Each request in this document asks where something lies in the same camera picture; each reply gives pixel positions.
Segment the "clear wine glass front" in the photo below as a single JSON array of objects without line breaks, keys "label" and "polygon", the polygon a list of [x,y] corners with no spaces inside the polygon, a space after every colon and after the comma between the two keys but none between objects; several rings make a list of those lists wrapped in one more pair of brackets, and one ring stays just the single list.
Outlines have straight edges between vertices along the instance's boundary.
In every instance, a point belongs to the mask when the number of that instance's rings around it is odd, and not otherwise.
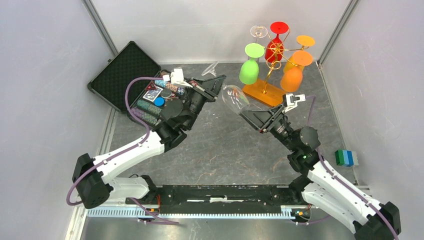
[{"label": "clear wine glass front", "polygon": [[240,86],[235,84],[233,77],[227,74],[217,74],[216,67],[219,62],[211,63],[201,74],[205,78],[204,82],[211,85],[212,91],[217,92],[222,99],[223,104],[237,115],[241,115],[250,106],[248,97],[243,93]]}]

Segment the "green wine glass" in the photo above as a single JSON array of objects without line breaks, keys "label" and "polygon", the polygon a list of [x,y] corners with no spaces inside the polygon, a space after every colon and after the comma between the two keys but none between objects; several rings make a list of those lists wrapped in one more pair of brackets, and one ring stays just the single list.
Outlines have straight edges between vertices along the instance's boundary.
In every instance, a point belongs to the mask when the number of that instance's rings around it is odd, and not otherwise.
[{"label": "green wine glass", "polygon": [[265,48],[258,43],[249,43],[244,49],[248,60],[240,68],[239,80],[245,85],[254,84],[259,75],[257,59],[265,54]]}]

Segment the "orange wine glass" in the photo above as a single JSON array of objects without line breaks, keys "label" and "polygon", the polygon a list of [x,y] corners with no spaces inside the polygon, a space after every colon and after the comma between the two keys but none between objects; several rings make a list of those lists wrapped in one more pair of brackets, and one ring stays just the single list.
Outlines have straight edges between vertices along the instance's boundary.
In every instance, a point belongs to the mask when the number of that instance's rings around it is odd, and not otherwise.
[{"label": "orange wine glass", "polygon": [[303,70],[313,62],[312,55],[305,50],[298,50],[287,60],[280,81],[281,88],[287,93],[296,92],[303,80]]}]

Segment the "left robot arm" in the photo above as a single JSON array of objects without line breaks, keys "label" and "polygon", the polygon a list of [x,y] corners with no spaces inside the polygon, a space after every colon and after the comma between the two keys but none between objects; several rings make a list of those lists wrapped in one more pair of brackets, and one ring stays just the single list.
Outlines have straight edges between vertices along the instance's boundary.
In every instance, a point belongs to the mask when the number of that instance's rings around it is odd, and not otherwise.
[{"label": "left robot arm", "polygon": [[93,209],[108,199],[133,198],[145,204],[157,198],[156,186],[149,176],[121,178],[119,174],[154,156],[177,147],[191,130],[205,103],[215,102],[226,79],[220,75],[208,80],[184,81],[185,94],[164,100],[160,120],[146,134],[114,151],[91,158],[78,157],[70,191],[74,189],[86,209]]}]

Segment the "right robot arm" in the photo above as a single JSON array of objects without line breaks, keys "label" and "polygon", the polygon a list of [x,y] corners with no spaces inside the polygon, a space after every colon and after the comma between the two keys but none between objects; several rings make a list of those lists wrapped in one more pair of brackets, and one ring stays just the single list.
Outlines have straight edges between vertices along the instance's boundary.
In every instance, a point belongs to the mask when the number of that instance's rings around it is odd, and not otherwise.
[{"label": "right robot arm", "polygon": [[311,126],[293,129],[285,106],[243,110],[240,116],[260,133],[272,134],[289,151],[291,167],[300,173],[290,185],[289,199],[306,202],[338,220],[357,240],[397,240],[400,211],[364,193],[339,174],[320,153],[318,132]]}]

